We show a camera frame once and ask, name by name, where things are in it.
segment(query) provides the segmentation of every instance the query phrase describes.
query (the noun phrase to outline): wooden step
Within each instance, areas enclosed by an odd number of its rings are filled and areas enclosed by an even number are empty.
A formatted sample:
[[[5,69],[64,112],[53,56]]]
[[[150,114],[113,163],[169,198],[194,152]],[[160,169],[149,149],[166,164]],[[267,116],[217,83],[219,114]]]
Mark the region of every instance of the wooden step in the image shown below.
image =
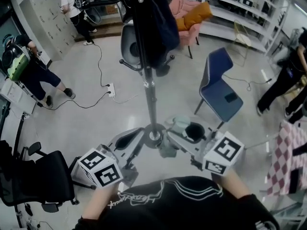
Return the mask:
[[[92,39],[110,37],[110,36],[120,36],[121,30],[124,24],[111,24],[104,25],[103,27],[98,27],[96,33],[90,33]],[[75,42],[85,41],[85,38],[82,35],[77,35],[75,37]]]

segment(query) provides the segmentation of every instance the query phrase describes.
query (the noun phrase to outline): pink checkered fabric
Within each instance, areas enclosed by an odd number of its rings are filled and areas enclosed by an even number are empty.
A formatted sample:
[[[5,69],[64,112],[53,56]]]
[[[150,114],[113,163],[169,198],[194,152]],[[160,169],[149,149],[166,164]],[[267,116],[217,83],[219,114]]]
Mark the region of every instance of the pink checkered fabric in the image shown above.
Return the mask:
[[[304,166],[299,180],[300,189],[307,188],[307,154],[292,157],[292,150],[307,143],[307,132],[283,120],[272,153],[272,164],[268,172],[268,195],[289,194],[292,170]]]

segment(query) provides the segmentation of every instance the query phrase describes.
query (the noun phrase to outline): blue chair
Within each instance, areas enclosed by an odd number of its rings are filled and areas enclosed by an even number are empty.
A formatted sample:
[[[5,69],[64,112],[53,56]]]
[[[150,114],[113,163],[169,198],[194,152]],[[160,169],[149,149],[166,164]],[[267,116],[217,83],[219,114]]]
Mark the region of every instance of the blue chair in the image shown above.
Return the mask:
[[[209,54],[201,80],[201,102],[194,114],[198,112],[205,101],[222,121],[217,129],[228,122],[243,105],[242,99],[222,79],[222,75],[233,65],[226,49],[217,49]]]

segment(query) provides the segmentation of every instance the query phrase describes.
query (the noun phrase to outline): white sneaker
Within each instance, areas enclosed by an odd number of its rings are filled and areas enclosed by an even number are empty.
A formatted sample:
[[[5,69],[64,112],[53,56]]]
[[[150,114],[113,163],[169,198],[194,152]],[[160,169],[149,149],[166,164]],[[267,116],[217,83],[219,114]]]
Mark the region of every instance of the white sneaker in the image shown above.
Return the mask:
[[[284,106],[283,112],[284,112],[284,117],[285,117],[285,119],[288,119],[288,118],[292,115],[292,113],[287,113],[287,112],[286,112],[286,106]]]
[[[87,46],[87,45],[91,45],[93,44],[92,42],[84,42],[83,45]]]
[[[257,110],[258,116],[261,117],[263,113],[260,111],[258,106],[256,106],[256,110]]]

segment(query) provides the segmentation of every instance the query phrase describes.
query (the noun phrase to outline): glossy floor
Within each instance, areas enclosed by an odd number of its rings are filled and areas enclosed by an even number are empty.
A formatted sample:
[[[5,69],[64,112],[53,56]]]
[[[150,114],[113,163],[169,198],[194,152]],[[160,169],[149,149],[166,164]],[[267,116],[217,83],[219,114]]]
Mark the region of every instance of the glossy floor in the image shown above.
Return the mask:
[[[176,58],[170,63],[169,74],[155,78],[157,119],[161,124],[173,115],[193,115],[201,99],[198,89],[208,54],[220,47],[229,46],[228,42],[216,38],[200,37],[199,41],[199,46],[195,44],[191,48],[193,59],[188,57],[187,48],[174,50],[172,53]],[[72,102],[64,104],[56,111],[36,107],[33,116],[24,122],[20,148],[40,141],[42,151],[49,153],[60,150],[67,164],[70,164],[76,156],[82,156],[90,148],[96,148],[101,143],[107,144],[116,134],[149,124],[142,79],[138,73],[119,64],[120,38],[104,38],[96,40],[95,43],[102,48],[100,66],[103,72],[103,85],[114,83],[115,100],[120,102],[136,94],[138,96],[123,104],[118,104],[112,98],[105,96],[91,109],[81,109]],[[233,50],[228,52],[234,62],[243,63],[243,58]],[[97,68],[99,57],[98,47],[77,43],[63,61],[54,62],[50,66],[51,71],[56,73],[67,87],[75,91],[75,101],[80,105],[93,105],[107,91],[106,88],[101,88],[99,83],[100,72]],[[245,66],[235,64],[226,74],[232,78],[263,83],[269,78],[274,78],[275,73],[278,73],[278,69],[274,70],[274,66],[269,65],[264,55],[249,50]],[[270,85],[252,83],[251,90],[248,91],[248,85],[244,81],[223,78],[242,98],[244,105],[221,130],[228,130],[247,147],[275,134],[283,118],[285,99],[278,98],[272,104],[271,111],[259,117],[255,109],[256,103]],[[56,92],[49,85],[44,84],[44,87],[53,96],[54,107],[67,100],[65,95]],[[218,117],[205,104],[199,110],[198,116],[212,127],[217,127],[220,123]],[[244,182],[260,199],[262,195],[259,190],[265,188],[264,178],[270,163],[266,145],[263,144],[244,152],[236,166]],[[162,159],[158,151],[144,147],[135,159],[135,165],[140,173],[136,184],[174,176],[209,176],[208,173],[200,172],[191,166],[190,157],[181,152],[174,159]],[[81,171],[75,176],[84,179]],[[60,208],[60,212],[48,214],[42,211],[40,204],[31,203],[35,214],[33,219],[47,221],[54,229],[72,229],[92,193],[91,190],[79,187],[75,189],[81,202],[79,205],[72,206],[68,202]],[[275,204],[275,199],[266,199],[264,204],[271,208]]]

